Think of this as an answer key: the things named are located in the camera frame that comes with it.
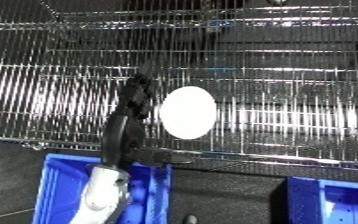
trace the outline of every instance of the gray floor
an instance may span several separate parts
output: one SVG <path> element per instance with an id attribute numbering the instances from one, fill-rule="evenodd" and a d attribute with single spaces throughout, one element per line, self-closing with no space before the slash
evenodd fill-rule
<path id="1" fill-rule="evenodd" d="M 17 144 L 0 142 L 1 224 L 31 223 L 45 154 Z M 275 171 L 279 175 L 176 169 L 169 223 L 179 224 L 187 214 L 196 215 L 200 224 L 286 223 L 288 217 L 283 176 L 292 174 L 358 181 L 358 172 L 331 170 L 328 172 L 330 175 L 326 176 L 327 172 L 320 169 L 276 167 Z"/>

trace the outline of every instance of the metal wire shelf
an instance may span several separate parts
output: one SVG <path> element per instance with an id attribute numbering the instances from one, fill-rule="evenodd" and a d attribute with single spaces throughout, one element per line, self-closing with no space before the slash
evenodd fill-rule
<path id="1" fill-rule="evenodd" d="M 358 170 L 358 1 L 168 2 L 0 1 L 0 140 L 98 150 L 125 80 L 159 54 L 148 146 Z M 158 118 L 188 85 L 218 103 L 215 127 L 193 141 Z"/>

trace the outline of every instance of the wire rack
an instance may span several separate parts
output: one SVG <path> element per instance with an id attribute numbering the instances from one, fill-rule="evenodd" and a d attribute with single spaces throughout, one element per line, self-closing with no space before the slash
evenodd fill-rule
<path id="1" fill-rule="evenodd" d="M 148 60 L 162 62 L 147 146 L 210 164 L 358 170 L 358 0 L 0 0 L 0 140 L 98 150 Z M 188 141 L 158 108 L 190 85 L 213 95 L 218 118 Z"/>

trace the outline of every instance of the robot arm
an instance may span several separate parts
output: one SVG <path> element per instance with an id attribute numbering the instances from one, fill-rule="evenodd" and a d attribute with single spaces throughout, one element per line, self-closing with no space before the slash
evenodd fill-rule
<path id="1" fill-rule="evenodd" d="M 127 170 L 132 162 L 150 166 L 192 162 L 186 156 L 173 155 L 172 150 L 142 148 L 145 137 L 142 120 L 149 113 L 150 83 L 142 74 L 127 81 L 115 112 L 106 122 L 101 143 L 102 163 L 93 168 L 71 224 L 117 221 L 131 202 Z"/>

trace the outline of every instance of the blue plastic container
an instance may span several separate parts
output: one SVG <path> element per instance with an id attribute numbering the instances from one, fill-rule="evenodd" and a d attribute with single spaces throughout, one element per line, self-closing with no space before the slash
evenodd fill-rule
<path id="1" fill-rule="evenodd" d="M 288 179 L 291 224 L 358 224 L 358 183 Z"/>
<path id="2" fill-rule="evenodd" d="M 81 193 L 89 180 L 93 157 L 49 154 L 46 157 L 34 224 L 68 224 L 78 210 Z M 171 167 L 134 165 L 130 170 L 133 203 L 119 218 L 119 224 L 167 223 Z"/>

